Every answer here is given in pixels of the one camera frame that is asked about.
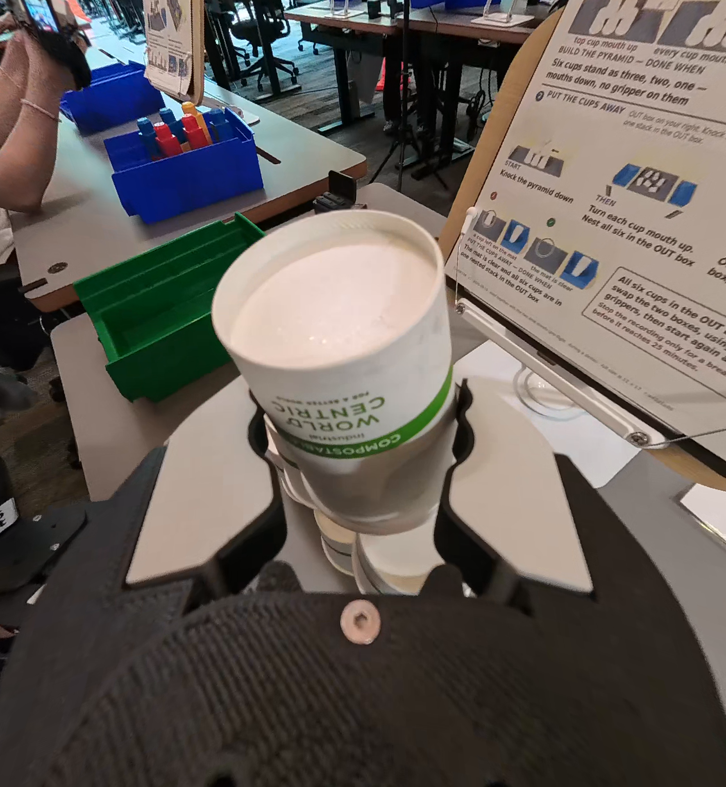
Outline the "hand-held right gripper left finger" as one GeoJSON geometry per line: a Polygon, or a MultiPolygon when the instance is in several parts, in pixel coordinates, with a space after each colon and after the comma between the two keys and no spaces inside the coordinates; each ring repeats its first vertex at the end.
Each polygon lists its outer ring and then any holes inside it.
{"type": "Polygon", "coordinates": [[[126,584],[193,578],[213,596],[244,590],[287,538],[266,449],[262,410],[241,377],[181,423],[166,443],[126,584]]]}

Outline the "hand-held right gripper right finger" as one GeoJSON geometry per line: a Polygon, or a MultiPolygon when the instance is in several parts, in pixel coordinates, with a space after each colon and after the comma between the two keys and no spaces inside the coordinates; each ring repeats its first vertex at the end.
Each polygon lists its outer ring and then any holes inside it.
{"type": "Polygon", "coordinates": [[[434,529],[440,556],[474,596],[516,598],[530,584],[593,596],[579,526],[594,487],[494,381],[466,377],[457,393],[454,462],[434,529]]]}

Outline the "green plastic bin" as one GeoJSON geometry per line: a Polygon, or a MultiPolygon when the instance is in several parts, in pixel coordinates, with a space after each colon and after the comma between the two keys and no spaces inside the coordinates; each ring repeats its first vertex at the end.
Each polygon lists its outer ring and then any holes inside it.
{"type": "Polygon", "coordinates": [[[263,236],[237,212],[74,283],[126,400],[161,401],[230,362],[213,329],[213,296],[263,236]]]}

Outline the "another person's forearm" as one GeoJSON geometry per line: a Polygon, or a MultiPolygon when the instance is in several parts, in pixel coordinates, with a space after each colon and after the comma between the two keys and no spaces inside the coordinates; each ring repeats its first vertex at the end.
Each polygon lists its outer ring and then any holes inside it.
{"type": "Polygon", "coordinates": [[[37,212],[52,180],[59,135],[54,107],[23,98],[14,128],[0,149],[0,208],[37,212]]]}

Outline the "wooden desk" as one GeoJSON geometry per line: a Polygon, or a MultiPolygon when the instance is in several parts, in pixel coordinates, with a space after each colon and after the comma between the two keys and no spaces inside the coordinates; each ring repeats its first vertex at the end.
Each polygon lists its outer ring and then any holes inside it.
{"type": "MultiPolygon", "coordinates": [[[[316,127],[316,132],[324,136],[373,117],[372,113],[354,115],[356,105],[349,93],[346,54],[382,54],[382,41],[400,36],[405,27],[400,16],[390,18],[389,14],[382,14],[376,18],[368,17],[366,2],[351,2],[347,15],[334,14],[334,8],[334,3],[316,2],[284,13],[286,20],[300,25],[303,41],[327,45],[333,50],[339,119],[316,127]]],[[[463,67],[489,68],[497,78],[504,77],[507,67],[499,63],[504,57],[500,49],[505,46],[506,54],[515,53],[515,47],[526,42],[548,17],[550,10],[547,3],[529,4],[526,11],[531,18],[511,27],[473,24],[473,18],[483,14],[481,6],[446,11],[429,5],[409,10],[408,31],[420,36],[429,60],[447,70],[445,87],[439,92],[441,109],[457,109],[463,67]]]]}

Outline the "white board stand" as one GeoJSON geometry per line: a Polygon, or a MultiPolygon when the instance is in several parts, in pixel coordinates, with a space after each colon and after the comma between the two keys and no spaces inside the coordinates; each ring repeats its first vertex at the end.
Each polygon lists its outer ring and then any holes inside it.
{"type": "Polygon", "coordinates": [[[570,458],[593,487],[605,486],[637,452],[661,455],[667,439],[644,419],[542,355],[514,330],[447,291],[457,382],[478,377],[570,458]]]}

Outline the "printed instruction board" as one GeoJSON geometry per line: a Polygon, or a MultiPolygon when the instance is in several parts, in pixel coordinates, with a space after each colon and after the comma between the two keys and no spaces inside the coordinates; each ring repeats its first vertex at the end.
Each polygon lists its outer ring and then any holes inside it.
{"type": "Polygon", "coordinates": [[[202,103],[204,14],[203,1],[143,1],[145,77],[177,102],[202,103]]]}
{"type": "Polygon", "coordinates": [[[518,49],[439,245],[459,296],[726,490],[726,2],[567,2],[518,49]]]}

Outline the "large blue plastic bin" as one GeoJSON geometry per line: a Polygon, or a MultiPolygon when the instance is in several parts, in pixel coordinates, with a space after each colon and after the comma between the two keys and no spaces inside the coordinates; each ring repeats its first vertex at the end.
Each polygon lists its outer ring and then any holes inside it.
{"type": "Polygon", "coordinates": [[[104,140],[122,209],[158,223],[264,187],[254,134],[230,107],[203,113],[221,138],[208,146],[154,160],[139,132],[104,140]]]}

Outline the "black charging hub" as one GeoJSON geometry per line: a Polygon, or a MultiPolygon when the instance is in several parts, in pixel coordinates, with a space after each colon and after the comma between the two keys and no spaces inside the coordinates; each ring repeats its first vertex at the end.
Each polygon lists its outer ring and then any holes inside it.
{"type": "Polygon", "coordinates": [[[313,211],[315,214],[322,214],[352,210],[358,203],[357,192],[357,181],[354,177],[330,171],[325,192],[313,200],[313,211]]]}

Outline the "yellow toy peg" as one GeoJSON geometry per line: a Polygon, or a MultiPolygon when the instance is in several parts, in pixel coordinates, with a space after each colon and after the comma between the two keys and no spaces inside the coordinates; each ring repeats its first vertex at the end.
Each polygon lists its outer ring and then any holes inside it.
{"type": "MultiPolygon", "coordinates": [[[[185,114],[192,114],[192,115],[198,116],[199,122],[208,131],[208,128],[207,128],[206,122],[204,120],[203,114],[196,108],[196,106],[193,103],[191,103],[191,102],[183,102],[183,104],[181,105],[181,108],[183,110],[183,116],[185,114]]],[[[209,134],[209,136],[211,138],[211,141],[213,142],[211,134],[209,133],[209,131],[208,131],[208,134],[209,134]]]]}

